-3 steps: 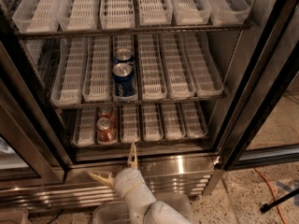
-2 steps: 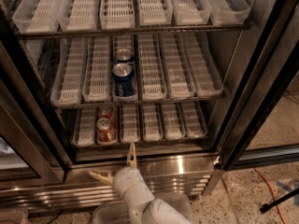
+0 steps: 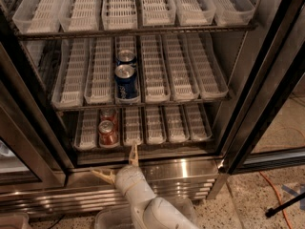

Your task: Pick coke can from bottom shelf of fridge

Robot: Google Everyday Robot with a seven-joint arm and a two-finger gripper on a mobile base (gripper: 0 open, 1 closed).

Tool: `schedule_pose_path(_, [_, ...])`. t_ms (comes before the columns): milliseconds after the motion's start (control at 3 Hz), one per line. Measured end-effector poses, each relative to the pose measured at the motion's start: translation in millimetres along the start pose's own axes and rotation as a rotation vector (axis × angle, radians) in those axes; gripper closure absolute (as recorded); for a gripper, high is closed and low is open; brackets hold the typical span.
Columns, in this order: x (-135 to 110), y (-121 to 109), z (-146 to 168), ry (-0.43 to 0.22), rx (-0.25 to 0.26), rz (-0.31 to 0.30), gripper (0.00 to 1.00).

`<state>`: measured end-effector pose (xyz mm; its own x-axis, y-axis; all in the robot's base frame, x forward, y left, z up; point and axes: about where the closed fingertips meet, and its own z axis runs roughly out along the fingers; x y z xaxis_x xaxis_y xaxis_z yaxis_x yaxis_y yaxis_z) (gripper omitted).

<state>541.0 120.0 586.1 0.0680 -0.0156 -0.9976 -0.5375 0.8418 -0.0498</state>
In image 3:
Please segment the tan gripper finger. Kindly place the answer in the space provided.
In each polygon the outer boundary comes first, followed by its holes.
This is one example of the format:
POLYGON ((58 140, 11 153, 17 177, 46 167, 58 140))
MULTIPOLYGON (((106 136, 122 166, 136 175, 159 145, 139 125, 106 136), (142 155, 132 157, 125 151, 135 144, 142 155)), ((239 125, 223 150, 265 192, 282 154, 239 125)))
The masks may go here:
POLYGON ((134 142, 129 155, 129 163, 133 166, 139 166, 137 143, 134 142))
POLYGON ((104 180, 105 182, 114 185, 115 184, 115 172, 112 169, 91 169, 91 172, 96 176, 104 180))

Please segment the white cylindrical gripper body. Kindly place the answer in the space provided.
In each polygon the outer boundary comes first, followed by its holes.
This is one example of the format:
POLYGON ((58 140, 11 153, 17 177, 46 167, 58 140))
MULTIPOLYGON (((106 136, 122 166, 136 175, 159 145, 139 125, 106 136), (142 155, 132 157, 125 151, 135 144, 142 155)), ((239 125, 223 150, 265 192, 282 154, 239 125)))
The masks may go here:
POLYGON ((125 198, 148 198, 150 194, 148 183, 137 166, 123 167, 117 173, 114 184, 125 198))

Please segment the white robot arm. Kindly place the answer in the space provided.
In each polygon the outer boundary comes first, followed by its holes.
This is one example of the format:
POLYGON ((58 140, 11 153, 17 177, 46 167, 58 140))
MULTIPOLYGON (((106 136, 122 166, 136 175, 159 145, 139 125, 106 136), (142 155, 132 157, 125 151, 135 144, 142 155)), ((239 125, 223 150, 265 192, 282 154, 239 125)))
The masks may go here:
POLYGON ((153 191, 139 167, 136 142, 131 147, 129 164, 117 173, 113 169, 91 169, 91 172, 113 185, 127 200, 135 229, 199 229, 153 191))

